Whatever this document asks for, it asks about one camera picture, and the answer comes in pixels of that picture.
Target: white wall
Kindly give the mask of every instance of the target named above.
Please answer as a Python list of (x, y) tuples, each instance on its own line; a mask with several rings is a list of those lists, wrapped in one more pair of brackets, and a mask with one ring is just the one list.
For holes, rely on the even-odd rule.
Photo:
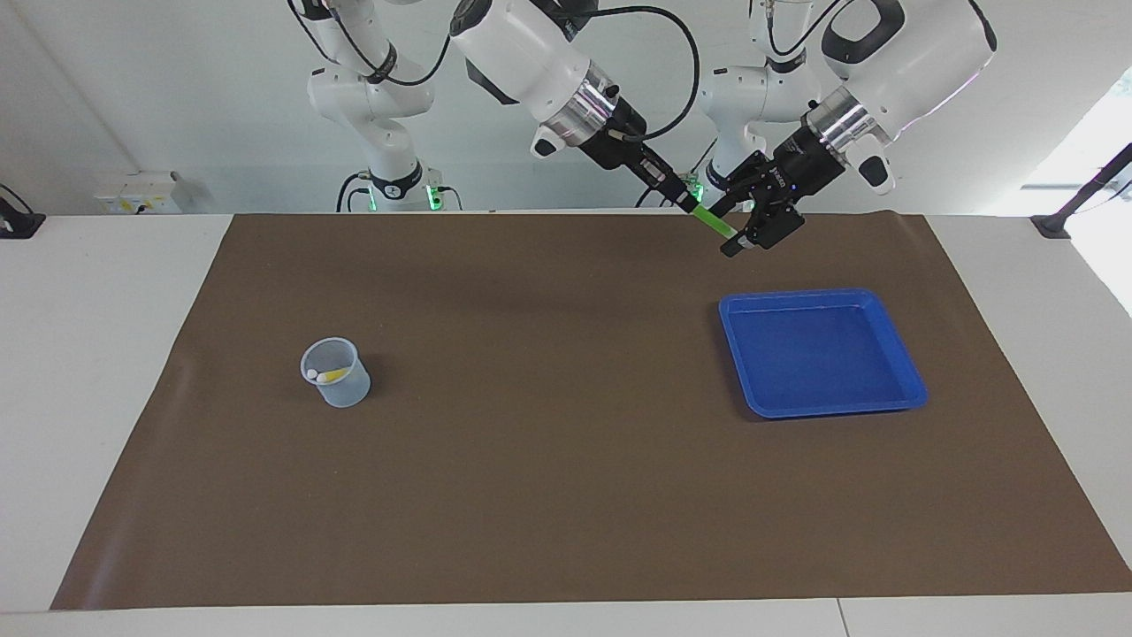
[[(705, 71), (758, 61), (746, 44), (746, 2), (655, 3), (687, 19)], [(848, 175), (804, 209), (976, 210), (1017, 188), (1132, 66), (1127, 0), (981, 3), (1000, 54), (891, 149), (897, 192), (877, 198)], [(379, 10), (402, 54), (428, 66), (454, 6), (379, 2)], [(36, 40), (48, 55), (34, 51)], [(602, 18), (577, 45), (653, 127), (683, 104), (691, 63), (664, 20)], [(816, 58), (818, 48), (812, 51)], [(97, 173), (135, 162), (177, 170), (197, 184), (206, 210), (326, 209), (342, 178), (363, 166), (349, 135), (307, 103), (306, 77), (320, 59), (284, 0), (0, 0), (0, 180), (48, 212), (93, 210)], [(832, 74), (825, 80), (835, 86)], [(469, 207), (626, 206), (641, 192), (632, 175), (601, 171), (576, 150), (531, 157), (533, 122), (468, 81), (455, 50), (436, 106), (406, 124)], [(769, 128), (767, 137), (778, 141), (791, 129)], [(688, 167), (712, 136), (696, 113), (655, 147)]]

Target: black cable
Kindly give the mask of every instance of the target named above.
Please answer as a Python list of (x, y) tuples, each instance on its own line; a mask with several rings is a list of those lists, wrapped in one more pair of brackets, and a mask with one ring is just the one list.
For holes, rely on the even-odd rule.
[(310, 38), (310, 43), (315, 45), (315, 49), (318, 49), (318, 54), (321, 55), (326, 61), (331, 62), (332, 64), (337, 63), (334, 60), (332, 60), (329, 55), (326, 54), (326, 51), (323, 50), (323, 45), (318, 43), (318, 38), (315, 37), (315, 34), (310, 33), (310, 28), (307, 27), (307, 20), (302, 19), (302, 14), (300, 14), (299, 9), (294, 7), (294, 0), (286, 0), (286, 3), (289, 7), (291, 7), (291, 14), (294, 15), (294, 19), (299, 20), (299, 26), (302, 27), (302, 31), (307, 34), (307, 37)]
[(1084, 208), (1084, 209), (1082, 209), (1080, 212), (1077, 212), (1075, 214), (1081, 214), (1081, 213), (1084, 213), (1084, 212), (1092, 212), (1092, 210), (1097, 209), (1098, 207), (1100, 207), (1100, 206), (1103, 206), (1103, 205), (1112, 201), (1113, 199), (1120, 197), (1121, 195), (1123, 195), (1129, 189), (1129, 186), (1132, 186), (1132, 181), (1129, 181), (1127, 183), (1125, 183), (1123, 188), (1121, 188), (1120, 190), (1116, 190), (1116, 193), (1114, 193), (1113, 196), (1108, 197), (1107, 199), (1100, 201), (1099, 204), (1097, 204), (1097, 205), (1095, 205), (1092, 207), (1087, 207), (1087, 208)]
[(361, 58), (361, 61), (366, 62), (366, 66), (374, 69), (374, 72), (377, 72), (377, 67), (374, 66), (374, 62), (369, 61), (369, 58), (366, 57), (366, 53), (361, 52), (361, 49), (358, 48), (358, 43), (353, 41), (353, 36), (350, 35), (349, 31), (346, 31), (346, 25), (342, 23), (342, 16), (338, 15), (338, 10), (331, 9), (331, 16), (334, 18), (334, 21), (338, 23), (338, 28), (342, 29), (342, 35), (346, 36), (346, 42), (349, 42), (350, 46), (353, 48), (354, 53), (358, 53), (358, 57)]
[(35, 210), (34, 210), (34, 209), (32, 209), (32, 206), (27, 205), (27, 201), (25, 201), (25, 200), (24, 200), (24, 197), (19, 196), (19, 193), (18, 193), (18, 192), (16, 192), (16, 190), (12, 190), (11, 188), (9, 188), (8, 186), (6, 186), (6, 184), (3, 184), (3, 183), (0, 183), (0, 188), (3, 188), (3, 189), (5, 189), (5, 190), (7, 190), (7, 191), (8, 191), (8, 192), (9, 192), (9, 193), (10, 193), (11, 196), (16, 197), (16, 200), (17, 200), (17, 201), (19, 201), (19, 203), (20, 203), (20, 205), (23, 205), (24, 207), (26, 207), (26, 208), (27, 208), (27, 213), (28, 213), (28, 214), (35, 214)]
[(803, 34), (803, 36), (798, 40), (798, 42), (796, 42), (794, 46), (790, 46), (786, 51), (779, 51), (778, 44), (774, 43), (774, 12), (771, 11), (770, 14), (766, 15), (766, 33), (770, 35), (771, 38), (771, 50), (774, 51), (774, 54), (782, 55), (783, 58), (792, 55), (798, 49), (800, 49), (806, 44), (806, 40), (811, 35), (813, 35), (814, 31), (816, 31), (817, 27), (821, 26), (822, 21), (825, 18), (827, 18), (830, 14), (833, 12), (833, 9), (837, 9), (839, 5), (843, 9), (849, 5), (852, 5), (855, 1), (856, 0), (848, 0), (844, 5), (841, 5), (842, 0), (833, 0), (833, 3), (826, 7), (825, 10), (822, 11), (822, 15), (817, 16), (817, 19), (814, 20), (814, 24), (809, 25), (809, 28), (806, 29), (806, 33)]
[(653, 14), (661, 16), (671, 20), (676, 26), (680, 28), (684, 33), (684, 37), (688, 41), (688, 46), (692, 49), (692, 94), (688, 95), (688, 102), (684, 105), (684, 110), (680, 114), (676, 115), (676, 119), (670, 121), (667, 126), (650, 132), (648, 135), (627, 135), (624, 137), (625, 141), (631, 144), (648, 141), (650, 139), (655, 139), (662, 135), (667, 135), (674, 128), (680, 124), (688, 113), (692, 112), (692, 107), (696, 103), (696, 95), (700, 94), (700, 46), (696, 44), (696, 38), (692, 34), (692, 29), (688, 25), (684, 24), (684, 20), (679, 18), (676, 14), (669, 11), (668, 9), (661, 9), (660, 7), (649, 7), (643, 5), (635, 5), (632, 7), (615, 7), (612, 9), (599, 9), (595, 11), (577, 11), (577, 12), (566, 12), (556, 11), (559, 16), (565, 18), (576, 17), (576, 18), (601, 18), (606, 16), (620, 16), (625, 14)]
[(652, 188), (645, 188), (644, 192), (641, 192), (641, 198), (637, 199), (637, 203), (633, 204), (633, 207), (641, 207), (641, 204), (643, 204), (644, 200), (649, 198), (649, 192), (652, 192)]
[(421, 84), (424, 84), (429, 79), (432, 79), (432, 76), (436, 75), (436, 71), (440, 70), (440, 64), (444, 63), (444, 59), (448, 55), (448, 46), (451, 45), (452, 45), (452, 36), (446, 36), (444, 38), (444, 46), (440, 48), (440, 54), (436, 58), (436, 63), (432, 64), (432, 69), (429, 70), (428, 74), (424, 75), (424, 77), (420, 79), (413, 79), (412, 81), (403, 81), (401, 79), (395, 79), (392, 77), (386, 77), (386, 79), (388, 79), (392, 84), (396, 84), (397, 86), (420, 86)]
[(355, 189), (351, 190), (350, 191), (350, 196), (346, 197), (346, 212), (353, 212), (353, 197), (357, 193), (368, 195), (369, 193), (369, 189), (368, 188), (355, 188)]
[(452, 192), (453, 195), (456, 195), (456, 205), (460, 206), (460, 209), (464, 209), (464, 199), (460, 197), (460, 190), (453, 188), (452, 186), (440, 186), (439, 188), (437, 188), (437, 191)]
[[(378, 70), (378, 67), (375, 66), (374, 62), (369, 61), (369, 58), (366, 57), (366, 53), (362, 53), (361, 49), (358, 48), (358, 43), (354, 42), (353, 36), (351, 36), (350, 32), (346, 29), (346, 25), (342, 24), (342, 16), (338, 15), (337, 9), (331, 9), (331, 15), (334, 17), (334, 21), (338, 23), (338, 28), (342, 29), (342, 35), (346, 36), (346, 42), (350, 43), (350, 46), (354, 50), (354, 53), (358, 53), (358, 57), (361, 58), (361, 61), (366, 62), (366, 66), (374, 69), (375, 74), (380, 72)], [(388, 75), (386, 75), (383, 79), (388, 79), (391, 83), (396, 84), (398, 86), (420, 86), (421, 84), (424, 84), (429, 79), (432, 79), (432, 76), (436, 75), (436, 71), (440, 70), (440, 64), (444, 63), (444, 59), (448, 55), (448, 48), (451, 45), (452, 45), (452, 36), (445, 36), (444, 45), (440, 46), (440, 54), (437, 55), (436, 63), (432, 64), (432, 69), (429, 70), (428, 74), (424, 75), (424, 77), (420, 79), (405, 81), (402, 79), (394, 79)]]
[(688, 172), (692, 172), (692, 173), (694, 174), (694, 173), (695, 173), (695, 172), (696, 172), (697, 170), (700, 170), (700, 166), (701, 166), (701, 165), (703, 165), (703, 163), (704, 163), (704, 160), (705, 160), (705, 158), (707, 158), (707, 155), (710, 155), (710, 154), (711, 154), (711, 152), (712, 152), (712, 148), (714, 148), (714, 147), (715, 147), (715, 144), (717, 144), (717, 143), (719, 143), (719, 137), (715, 137), (714, 139), (712, 139), (711, 144), (709, 144), (709, 145), (707, 145), (707, 149), (706, 149), (706, 150), (704, 150), (704, 154), (703, 154), (703, 156), (702, 156), (702, 157), (700, 157), (700, 161), (697, 161), (697, 162), (696, 162), (696, 164), (695, 164), (695, 165), (693, 165), (693, 166), (692, 166), (692, 170), (689, 170)]
[(338, 203), (336, 206), (334, 206), (334, 212), (342, 212), (342, 199), (344, 199), (346, 196), (346, 189), (350, 188), (350, 184), (357, 181), (358, 179), (361, 179), (361, 177), (359, 177), (359, 174), (354, 172), (350, 177), (346, 177), (346, 180), (342, 182), (342, 188), (338, 190)]

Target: brown mat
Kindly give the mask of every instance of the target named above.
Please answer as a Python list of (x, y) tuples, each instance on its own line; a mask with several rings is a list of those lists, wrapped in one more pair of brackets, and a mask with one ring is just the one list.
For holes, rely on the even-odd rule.
[[(240, 216), (53, 609), (1084, 593), (1132, 575), (921, 217)], [(866, 286), (932, 398), (763, 422), (732, 292)], [(376, 385), (335, 411), (326, 336)]]

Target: white table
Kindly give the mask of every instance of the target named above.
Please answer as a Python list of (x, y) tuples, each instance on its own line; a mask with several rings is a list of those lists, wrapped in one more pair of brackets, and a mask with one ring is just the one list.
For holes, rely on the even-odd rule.
[[(230, 221), (57, 216), (0, 243), (0, 635), (1132, 635), (1132, 594), (44, 612)], [(1132, 562), (1127, 312), (1027, 219), (931, 224)]]

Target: blue tray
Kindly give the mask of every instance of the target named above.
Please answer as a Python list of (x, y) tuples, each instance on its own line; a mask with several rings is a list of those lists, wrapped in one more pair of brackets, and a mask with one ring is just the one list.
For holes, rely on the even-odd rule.
[(881, 299), (861, 289), (719, 303), (747, 405), (766, 419), (915, 410), (927, 389)]

